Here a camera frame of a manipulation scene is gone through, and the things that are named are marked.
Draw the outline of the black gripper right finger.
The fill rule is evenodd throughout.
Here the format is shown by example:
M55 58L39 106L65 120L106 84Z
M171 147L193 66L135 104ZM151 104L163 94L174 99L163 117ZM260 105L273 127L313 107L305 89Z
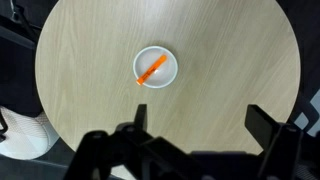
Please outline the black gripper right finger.
M245 127L264 152L259 178L293 180L301 153L303 133L279 123L258 105L247 106Z

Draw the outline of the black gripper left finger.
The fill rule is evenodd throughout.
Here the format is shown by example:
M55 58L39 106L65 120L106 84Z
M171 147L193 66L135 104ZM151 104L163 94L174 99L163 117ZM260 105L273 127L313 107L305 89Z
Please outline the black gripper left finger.
M64 180L107 180L123 167L136 180L184 180L187 155L163 138L147 133L147 105L140 104L133 122L121 123L113 134L86 133Z

